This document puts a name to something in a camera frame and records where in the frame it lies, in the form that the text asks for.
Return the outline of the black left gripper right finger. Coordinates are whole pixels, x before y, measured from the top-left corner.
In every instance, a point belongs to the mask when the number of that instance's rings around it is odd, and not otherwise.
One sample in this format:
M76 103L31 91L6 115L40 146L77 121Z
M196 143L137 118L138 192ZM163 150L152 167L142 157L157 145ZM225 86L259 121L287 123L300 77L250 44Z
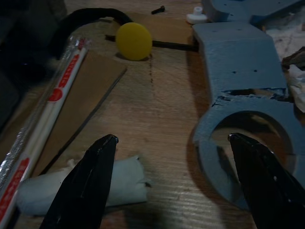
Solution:
M244 198L259 229L303 229L305 190L257 140L228 136Z

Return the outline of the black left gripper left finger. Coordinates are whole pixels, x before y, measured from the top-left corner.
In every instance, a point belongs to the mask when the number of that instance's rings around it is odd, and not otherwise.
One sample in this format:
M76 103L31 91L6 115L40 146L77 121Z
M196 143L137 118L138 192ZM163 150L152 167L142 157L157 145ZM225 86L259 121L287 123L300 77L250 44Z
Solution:
M118 137L96 140L62 182L40 228L98 229L110 192Z

